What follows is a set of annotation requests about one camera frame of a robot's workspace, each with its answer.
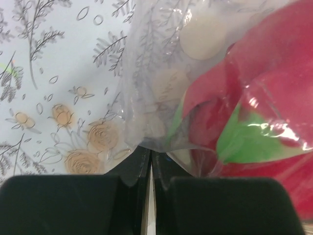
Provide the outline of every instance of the black object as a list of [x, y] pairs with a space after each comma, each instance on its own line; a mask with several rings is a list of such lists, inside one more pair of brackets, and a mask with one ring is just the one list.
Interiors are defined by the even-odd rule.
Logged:
[[0, 189], [0, 234], [139, 235], [151, 161], [157, 235], [304, 234], [276, 181], [196, 179], [141, 147], [106, 175], [9, 179]]
[[157, 235], [304, 235], [276, 181], [196, 179], [166, 154], [152, 159]]
[[150, 151], [106, 175], [17, 176], [0, 190], [3, 235], [139, 235]]

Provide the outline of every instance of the red fabric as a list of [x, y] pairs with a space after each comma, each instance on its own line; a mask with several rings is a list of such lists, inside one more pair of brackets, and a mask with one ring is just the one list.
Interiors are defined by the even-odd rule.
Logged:
[[[184, 100], [183, 118], [195, 110], [189, 134], [192, 143], [215, 149], [227, 120], [244, 95], [244, 108], [251, 109], [250, 98], [256, 97], [260, 105], [255, 111], [272, 118], [273, 111], [266, 104], [270, 101], [280, 118], [313, 145], [312, 10], [312, 0], [299, 0], [271, 14], [238, 41], [222, 62], [191, 85]], [[282, 143], [295, 145], [284, 139]], [[202, 174], [212, 170], [211, 153], [194, 150], [192, 154]], [[273, 177], [288, 190], [300, 216], [313, 218], [311, 154], [266, 164], [228, 164], [221, 175]]]

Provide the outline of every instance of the white surface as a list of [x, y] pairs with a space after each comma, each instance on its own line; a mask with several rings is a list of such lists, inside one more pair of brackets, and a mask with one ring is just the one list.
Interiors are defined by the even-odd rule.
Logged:
[[142, 219], [143, 235], [156, 235], [156, 199], [152, 167], [150, 170], [149, 184], [147, 186], [145, 213]]
[[105, 137], [103, 122], [114, 116], [133, 7], [0, 0], [0, 184], [20, 174], [103, 173], [131, 153], [121, 130]]

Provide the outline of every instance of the clear plastic bag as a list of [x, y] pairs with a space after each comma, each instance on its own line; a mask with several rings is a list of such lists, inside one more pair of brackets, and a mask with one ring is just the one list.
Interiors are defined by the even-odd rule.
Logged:
[[311, 220], [313, 1], [137, 5], [122, 83], [128, 141], [195, 176], [275, 178]]
[[137, 1], [123, 56], [127, 141], [159, 152], [199, 148], [188, 137], [188, 118], [170, 141], [167, 139], [185, 91], [219, 63], [229, 46], [249, 28], [287, 3], [287, 0]]

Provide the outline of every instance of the orange flower print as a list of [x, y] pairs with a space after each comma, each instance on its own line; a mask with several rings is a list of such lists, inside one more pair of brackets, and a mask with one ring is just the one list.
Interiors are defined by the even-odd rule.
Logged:
[[96, 121], [90, 124], [89, 146], [102, 152], [114, 148], [118, 143], [118, 129], [112, 121]]
[[58, 123], [58, 129], [60, 127], [67, 127], [71, 124], [73, 114], [63, 104], [54, 105], [52, 108], [52, 115], [54, 120]]
[[87, 89], [85, 87], [73, 87], [73, 89], [68, 92], [76, 95], [74, 98], [74, 105], [77, 103], [79, 98], [87, 99], [94, 96], [94, 94], [87, 94]]
[[19, 112], [13, 115], [14, 118], [7, 118], [6, 121], [15, 123], [16, 125], [12, 127], [12, 129], [19, 129], [22, 130], [26, 129], [36, 134], [41, 134], [40, 131], [34, 128], [35, 121], [31, 117], [29, 117], [27, 114]]
[[70, 151], [65, 160], [66, 170], [71, 174], [100, 173], [100, 164], [101, 161], [96, 154], [83, 149]]

